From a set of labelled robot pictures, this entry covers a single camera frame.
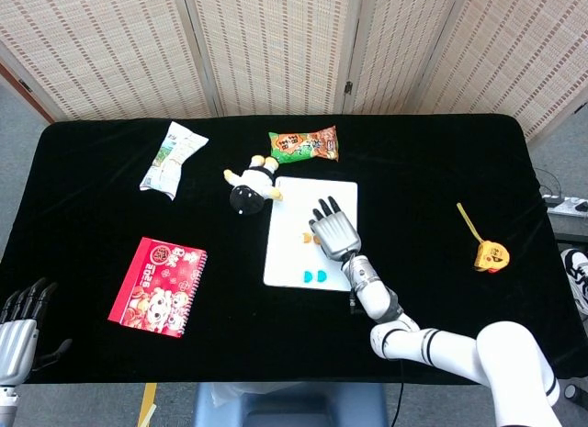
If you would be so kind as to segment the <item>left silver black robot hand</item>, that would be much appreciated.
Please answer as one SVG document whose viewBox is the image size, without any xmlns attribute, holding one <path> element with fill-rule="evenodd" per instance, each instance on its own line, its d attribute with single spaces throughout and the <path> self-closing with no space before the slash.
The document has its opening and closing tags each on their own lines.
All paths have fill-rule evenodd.
<svg viewBox="0 0 588 427">
<path fill-rule="evenodd" d="M 32 372 L 59 362 L 71 348 L 73 340 L 65 339 L 52 353 L 37 354 L 40 330 L 57 287 L 57 282 L 41 277 L 12 292 L 0 307 L 0 392 L 16 388 Z"/>
</svg>

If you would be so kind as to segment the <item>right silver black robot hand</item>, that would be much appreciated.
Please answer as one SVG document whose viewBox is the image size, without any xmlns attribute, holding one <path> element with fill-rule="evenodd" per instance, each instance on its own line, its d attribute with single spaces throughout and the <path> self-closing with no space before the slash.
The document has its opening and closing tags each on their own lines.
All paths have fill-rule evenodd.
<svg viewBox="0 0 588 427">
<path fill-rule="evenodd" d="M 328 259 L 345 263 L 361 251 L 359 234 L 333 197 L 320 198 L 319 205 L 312 210 L 311 231 Z"/>
</svg>

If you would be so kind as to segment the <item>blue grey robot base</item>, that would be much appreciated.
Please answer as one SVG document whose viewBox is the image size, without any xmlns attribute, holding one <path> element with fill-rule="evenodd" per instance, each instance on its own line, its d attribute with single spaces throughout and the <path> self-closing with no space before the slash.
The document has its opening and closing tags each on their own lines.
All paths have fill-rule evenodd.
<svg viewBox="0 0 588 427">
<path fill-rule="evenodd" d="M 198 385 L 192 427 L 390 427 L 384 387 L 354 382 Z"/>
</svg>

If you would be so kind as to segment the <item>white rectangular board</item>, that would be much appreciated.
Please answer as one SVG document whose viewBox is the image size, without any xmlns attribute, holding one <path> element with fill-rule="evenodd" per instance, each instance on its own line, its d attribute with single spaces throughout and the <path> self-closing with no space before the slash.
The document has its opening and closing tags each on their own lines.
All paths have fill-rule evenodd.
<svg viewBox="0 0 588 427">
<path fill-rule="evenodd" d="M 312 210 L 319 208 L 319 199 L 333 197 L 353 226 L 357 225 L 357 183 L 280 176 L 276 186 L 284 199 L 272 206 L 266 248 L 263 282 L 270 287 L 295 287 L 314 290 L 348 292 L 350 285 L 341 272 L 341 265 L 329 260 L 320 244 L 313 241 L 309 220 Z M 302 233 L 312 235 L 309 243 Z M 317 273 L 323 270 L 327 279 L 319 283 Z M 303 273 L 313 275 L 303 282 Z"/>
</svg>

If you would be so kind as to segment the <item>green and orange snack bag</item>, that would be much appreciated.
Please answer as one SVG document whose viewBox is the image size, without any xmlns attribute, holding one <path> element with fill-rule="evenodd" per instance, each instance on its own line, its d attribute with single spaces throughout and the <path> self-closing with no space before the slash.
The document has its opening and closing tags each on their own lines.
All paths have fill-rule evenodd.
<svg viewBox="0 0 588 427">
<path fill-rule="evenodd" d="M 313 158 L 339 160 L 336 126 L 306 133 L 269 132 L 271 156 L 279 164 L 295 163 Z"/>
</svg>

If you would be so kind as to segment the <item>black and white plush toy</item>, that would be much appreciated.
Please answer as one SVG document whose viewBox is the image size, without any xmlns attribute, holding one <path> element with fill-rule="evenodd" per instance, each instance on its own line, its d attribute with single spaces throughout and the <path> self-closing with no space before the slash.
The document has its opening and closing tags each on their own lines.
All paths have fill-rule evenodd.
<svg viewBox="0 0 588 427">
<path fill-rule="evenodd" d="M 223 171 L 225 181 L 232 186 L 230 205 L 241 216 L 260 212 L 268 199 L 281 201 L 282 193 L 275 186 L 278 161 L 272 157 L 255 155 L 241 175 L 230 169 Z"/>
</svg>

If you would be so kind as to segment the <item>black velvet tablecloth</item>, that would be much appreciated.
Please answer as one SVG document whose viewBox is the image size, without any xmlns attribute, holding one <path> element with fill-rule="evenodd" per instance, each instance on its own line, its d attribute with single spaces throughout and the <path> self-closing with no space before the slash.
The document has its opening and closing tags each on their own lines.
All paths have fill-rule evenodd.
<svg viewBox="0 0 588 427">
<path fill-rule="evenodd" d="M 588 376 L 588 337 L 514 118 L 191 119 L 187 127 L 209 142 L 184 163 L 174 200 L 139 189 L 168 126 L 162 118 L 72 121 L 42 132 L 0 261 L 0 305 L 41 277 L 57 282 L 38 350 L 73 344 L 32 382 L 453 383 L 430 367 L 378 358 L 373 323 L 350 311 L 347 294 L 263 283 L 270 213 L 239 217 L 222 173 L 267 152 L 271 131 L 331 126 L 339 160 L 293 163 L 284 173 L 357 183 L 363 252 L 420 326 L 475 336 L 489 323 L 516 321 L 557 376 Z M 479 244 L 458 202 L 484 240 L 510 253 L 503 270 L 474 269 Z M 143 237 L 208 254 L 179 339 L 107 318 Z"/>
</svg>

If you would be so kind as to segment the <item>yellow flat stick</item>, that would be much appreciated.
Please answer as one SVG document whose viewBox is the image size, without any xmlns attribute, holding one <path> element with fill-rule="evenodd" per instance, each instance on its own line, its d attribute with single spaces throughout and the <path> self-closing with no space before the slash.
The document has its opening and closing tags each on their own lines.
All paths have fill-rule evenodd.
<svg viewBox="0 0 588 427">
<path fill-rule="evenodd" d="M 139 418 L 137 422 L 137 427 L 149 427 L 151 418 L 156 410 L 155 405 L 155 394 L 156 394 L 157 384 L 156 383 L 146 383 L 142 400 L 141 400 L 141 408 L 139 413 Z"/>
</svg>

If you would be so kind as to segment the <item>red spiral-bound calendar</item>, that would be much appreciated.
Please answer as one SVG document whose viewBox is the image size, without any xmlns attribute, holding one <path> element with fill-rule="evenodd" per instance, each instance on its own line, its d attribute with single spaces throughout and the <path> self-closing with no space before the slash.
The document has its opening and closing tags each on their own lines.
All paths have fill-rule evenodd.
<svg viewBox="0 0 588 427">
<path fill-rule="evenodd" d="M 182 337 L 207 259 L 204 250 L 143 237 L 108 320 Z"/>
</svg>

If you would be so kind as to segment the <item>white snack bag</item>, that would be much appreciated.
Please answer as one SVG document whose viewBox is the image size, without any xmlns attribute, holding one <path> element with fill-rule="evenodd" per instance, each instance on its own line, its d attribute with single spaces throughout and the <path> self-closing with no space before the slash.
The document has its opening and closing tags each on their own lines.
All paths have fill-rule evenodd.
<svg viewBox="0 0 588 427">
<path fill-rule="evenodd" d="M 184 162 L 208 142 L 208 138 L 172 121 L 139 189 L 155 190 L 174 200 Z"/>
</svg>

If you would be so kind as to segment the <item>woven folding screen panel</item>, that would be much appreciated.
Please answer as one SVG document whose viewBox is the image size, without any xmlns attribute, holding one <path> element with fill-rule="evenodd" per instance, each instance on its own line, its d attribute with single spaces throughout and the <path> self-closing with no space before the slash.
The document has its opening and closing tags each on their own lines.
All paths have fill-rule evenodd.
<svg viewBox="0 0 588 427">
<path fill-rule="evenodd" d="M 361 0 L 185 0 L 217 116 L 344 110 Z"/>
<path fill-rule="evenodd" d="M 505 114 L 535 141 L 584 98 L 588 0 L 457 0 L 414 110 Z"/>
<path fill-rule="evenodd" d="M 0 0 L 0 73 L 49 122 L 217 117 L 199 71 L 185 0 Z"/>
<path fill-rule="evenodd" d="M 345 82 L 346 114 L 412 113 L 458 0 L 357 0 Z"/>
</svg>

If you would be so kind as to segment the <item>white power strip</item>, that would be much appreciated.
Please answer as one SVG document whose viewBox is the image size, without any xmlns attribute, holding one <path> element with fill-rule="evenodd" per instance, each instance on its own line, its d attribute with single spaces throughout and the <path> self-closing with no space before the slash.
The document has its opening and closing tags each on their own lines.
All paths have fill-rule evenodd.
<svg viewBox="0 0 588 427">
<path fill-rule="evenodd" d="M 578 218 L 588 216 L 588 199 L 544 195 L 543 200 L 548 214 Z"/>
</svg>

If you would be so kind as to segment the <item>black and white sneaker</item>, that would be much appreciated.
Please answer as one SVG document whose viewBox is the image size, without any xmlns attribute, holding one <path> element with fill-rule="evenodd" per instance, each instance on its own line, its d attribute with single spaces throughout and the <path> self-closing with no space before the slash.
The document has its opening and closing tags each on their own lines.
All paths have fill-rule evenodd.
<svg viewBox="0 0 588 427">
<path fill-rule="evenodd" d="M 564 250 L 560 256 L 576 307 L 588 316 L 588 256 L 574 248 Z"/>
</svg>

